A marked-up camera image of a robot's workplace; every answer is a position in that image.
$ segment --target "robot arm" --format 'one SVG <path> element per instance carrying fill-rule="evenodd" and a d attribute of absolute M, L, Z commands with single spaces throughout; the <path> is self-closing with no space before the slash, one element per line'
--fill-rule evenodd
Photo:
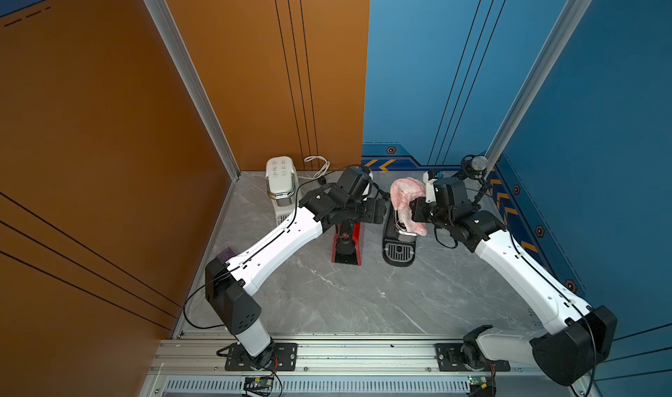
<path fill-rule="evenodd" d="M 478 201 L 490 187 L 484 180 L 487 161 L 481 158 L 467 156 L 462 170 L 447 178 L 438 170 L 428 171 L 424 181 L 432 194 L 411 203 L 413 220 L 448 230 L 494 267 L 537 314 L 544 330 L 481 326 L 464 337 L 465 362 L 473 369 L 498 359 L 538 365 L 555 382 L 571 385 L 609 356 L 616 317 L 567 290 L 515 242 L 499 219 L 480 210 Z M 474 201 L 466 195 L 467 178 L 481 183 Z"/>
<path fill-rule="evenodd" d="M 337 183 L 309 191 L 293 214 L 248 250 L 206 265 L 206 300 L 257 367 L 268 368 L 274 344 L 252 295 L 287 258 L 332 225 L 382 224 L 386 200 L 366 197 L 372 183 L 363 169 L 348 167 Z M 343 247 L 348 246 L 343 238 Z"/>

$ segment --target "orange wall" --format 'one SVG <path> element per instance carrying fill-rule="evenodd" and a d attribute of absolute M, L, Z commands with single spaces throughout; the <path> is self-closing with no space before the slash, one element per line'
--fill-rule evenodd
<path fill-rule="evenodd" d="M 241 170 L 362 156 L 370 0 L 166 0 Z"/>
<path fill-rule="evenodd" d="M 230 180 L 142 0 L 40 8 L 0 27 L 3 394 L 133 396 Z"/>

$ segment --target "ventilation grille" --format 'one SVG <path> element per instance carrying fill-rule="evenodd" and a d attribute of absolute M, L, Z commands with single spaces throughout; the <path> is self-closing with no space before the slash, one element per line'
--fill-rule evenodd
<path fill-rule="evenodd" d="M 413 246 L 389 242 L 385 246 L 385 255 L 392 261 L 407 263 L 413 258 Z"/>
<path fill-rule="evenodd" d="M 217 378 L 206 376 L 169 376 L 163 390 L 170 392 L 241 394 L 243 381 L 240 377 Z"/>
<path fill-rule="evenodd" d="M 244 377 L 169 376 L 166 393 L 237 394 Z M 469 391 L 466 377 L 418 376 L 290 376 L 281 377 L 283 392 L 290 393 L 455 393 Z M 278 382 L 273 384 L 279 390 Z"/>

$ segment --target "microphone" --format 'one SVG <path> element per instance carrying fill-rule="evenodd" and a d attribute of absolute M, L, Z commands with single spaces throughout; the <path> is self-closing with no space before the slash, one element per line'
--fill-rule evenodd
<path fill-rule="evenodd" d="M 488 158 L 483 155 L 474 156 L 471 158 L 471 168 L 474 171 L 483 171 L 488 166 Z"/>

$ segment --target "purple object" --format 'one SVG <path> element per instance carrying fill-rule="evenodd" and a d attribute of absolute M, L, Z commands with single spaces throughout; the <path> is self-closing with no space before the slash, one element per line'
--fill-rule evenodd
<path fill-rule="evenodd" d="M 225 264 L 228 260 L 230 260 L 232 257 L 236 257 L 238 254 L 234 250 L 231 249 L 231 247 L 226 247 L 224 251 L 220 252 L 217 254 L 217 259 L 222 263 Z"/>

